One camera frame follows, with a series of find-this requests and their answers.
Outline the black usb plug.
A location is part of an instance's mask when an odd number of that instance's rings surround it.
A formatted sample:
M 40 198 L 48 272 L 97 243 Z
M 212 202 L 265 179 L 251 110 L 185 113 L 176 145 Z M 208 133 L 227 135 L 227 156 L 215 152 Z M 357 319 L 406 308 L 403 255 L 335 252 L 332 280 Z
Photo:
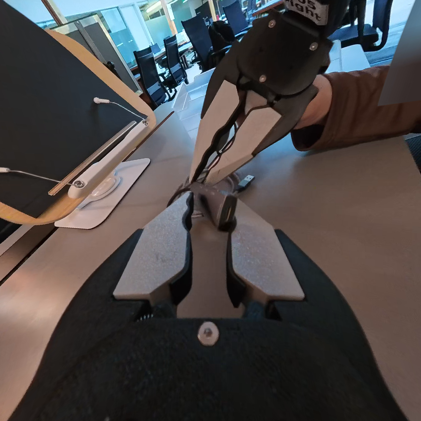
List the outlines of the black usb plug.
M 240 193 L 243 192 L 244 190 L 246 190 L 248 187 L 250 187 L 250 185 L 252 184 L 252 182 L 255 180 L 255 176 L 252 175 L 247 175 L 245 176 L 242 180 L 240 180 L 235 188 L 235 192 L 236 193 Z

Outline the person's right hand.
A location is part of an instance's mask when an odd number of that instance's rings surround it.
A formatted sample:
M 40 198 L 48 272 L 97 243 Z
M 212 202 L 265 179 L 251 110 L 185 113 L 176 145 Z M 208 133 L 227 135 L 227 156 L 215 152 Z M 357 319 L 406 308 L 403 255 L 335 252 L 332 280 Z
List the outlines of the person's right hand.
M 332 104 L 333 89 L 329 79 L 324 75 L 318 75 L 313 86 L 318 90 L 317 95 L 308 104 L 294 130 L 313 125 L 325 125 Z

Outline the glass partition frame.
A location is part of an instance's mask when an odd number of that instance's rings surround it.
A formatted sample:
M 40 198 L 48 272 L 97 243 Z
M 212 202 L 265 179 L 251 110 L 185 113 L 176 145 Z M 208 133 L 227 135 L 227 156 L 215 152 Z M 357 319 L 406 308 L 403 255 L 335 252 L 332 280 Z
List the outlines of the glass partition frame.
M 98 14 L 78 18 L 51 29 L 90 51 L 104 66 L 140 96 L 143 91 Z

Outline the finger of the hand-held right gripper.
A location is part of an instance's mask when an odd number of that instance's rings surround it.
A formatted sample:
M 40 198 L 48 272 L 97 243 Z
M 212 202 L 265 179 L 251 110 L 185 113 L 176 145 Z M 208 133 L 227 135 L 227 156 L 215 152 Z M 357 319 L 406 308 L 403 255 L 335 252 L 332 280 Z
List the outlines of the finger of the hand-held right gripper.
M 221 137 L 234 125 L 244 110 L 246 91 L 224 80 L 201 118 L 194 147 L 189 182 L 197 181 L 206 168 L 210 157 L 219 151 Z
M 247 92 L 244 120 L 236 132 L 232 145 L 208 171 L 207 184 L 216 184 L 226 178 L 266 147 L 268 135 L 284 116 L 282 107 L 282 101 L 270 104 L 256 92 Z

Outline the black desk divider panel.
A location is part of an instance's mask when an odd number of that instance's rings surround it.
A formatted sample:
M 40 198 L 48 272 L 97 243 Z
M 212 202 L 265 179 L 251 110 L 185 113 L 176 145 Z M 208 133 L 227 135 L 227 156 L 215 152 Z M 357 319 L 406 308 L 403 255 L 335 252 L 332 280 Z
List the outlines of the black desk divider panel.
M 70 187 L 154 112 L 76 41 L 1 1 L 1 227 L 48 224 L 84 197 Z

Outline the person's right forearm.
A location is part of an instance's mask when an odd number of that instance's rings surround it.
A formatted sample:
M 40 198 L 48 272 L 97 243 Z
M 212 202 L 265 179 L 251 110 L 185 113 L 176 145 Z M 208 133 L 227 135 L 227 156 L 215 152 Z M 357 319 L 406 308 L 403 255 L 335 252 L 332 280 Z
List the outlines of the person's right forearm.
M 295 149 L 328 150 L 420 134 L 420 101 L 378 105 L 389 69 L 383 65 L 324 75 L 333 89 L 325 125 L 293 129 Z

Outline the black office chair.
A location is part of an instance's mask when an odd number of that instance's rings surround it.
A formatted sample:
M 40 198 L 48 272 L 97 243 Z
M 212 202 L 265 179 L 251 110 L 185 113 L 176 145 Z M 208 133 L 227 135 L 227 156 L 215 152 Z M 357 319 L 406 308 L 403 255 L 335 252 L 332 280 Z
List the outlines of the black office chair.
M 164 74 L 162 76 L 162 82 L 166 87 L 167 93 L 171 94 L 173 91 L 176 92 L 177 86 L 179 86 L 182 82 L 189 84 L 189 81 L 180 58 L 176 35 L 168 37 L 163 41 L 168 74 Z
M 213 45 L 209 36 L 208 28 L 200 15 L 182 21 L 182 26 L 189 38 L 198 58 L 198 64 L 202 72 L 212 68 Z
M 365 23 L 366 1 L 351 0 L 342 26 L 329 39 L 340 41 L 341 46 L 348 47 L 360 44 L 363 51 L 381 50 L 388 39 L 392 0 L 375 0 L 373 5 L 372 24 Z
M 168 100 L 169 93 L 158 74 L 154 55 L 150 49 L 146 49 L 134 51 L 134 57 L 145 88 L 145 94 L 151 101 L 151 107 L 156 109 Z

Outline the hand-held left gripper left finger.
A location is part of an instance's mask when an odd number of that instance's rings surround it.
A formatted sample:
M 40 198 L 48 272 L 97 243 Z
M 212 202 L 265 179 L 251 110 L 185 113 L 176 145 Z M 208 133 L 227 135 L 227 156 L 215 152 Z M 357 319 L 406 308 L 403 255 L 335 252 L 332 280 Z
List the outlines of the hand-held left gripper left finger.
M 113 292 L 119 300 L 177 306 L 192 286 L 193 193 L 184 194 L 142 230 Z

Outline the white divider stand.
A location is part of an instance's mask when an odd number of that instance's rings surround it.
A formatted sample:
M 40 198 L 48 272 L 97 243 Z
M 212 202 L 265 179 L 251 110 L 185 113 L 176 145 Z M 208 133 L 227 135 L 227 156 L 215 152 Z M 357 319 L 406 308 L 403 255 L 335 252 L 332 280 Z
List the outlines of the white divider stand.
M 148 128 L 143 120 L 134 125 L 118 145 L 77 177 L 68 196 L 84 200 L 55 227 L 93 229 L 103 223 L 150 164 L 149 158 L 124 162 Z

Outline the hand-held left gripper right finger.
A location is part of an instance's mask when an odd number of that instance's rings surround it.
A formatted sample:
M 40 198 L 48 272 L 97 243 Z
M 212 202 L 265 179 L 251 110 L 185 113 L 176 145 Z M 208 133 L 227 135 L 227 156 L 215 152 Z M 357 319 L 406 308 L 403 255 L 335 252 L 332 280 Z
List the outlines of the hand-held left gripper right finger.
M 238 200 L 227 243 L 227 292 L 235 308 L 303 301 L 305 294 L 271 224 Z

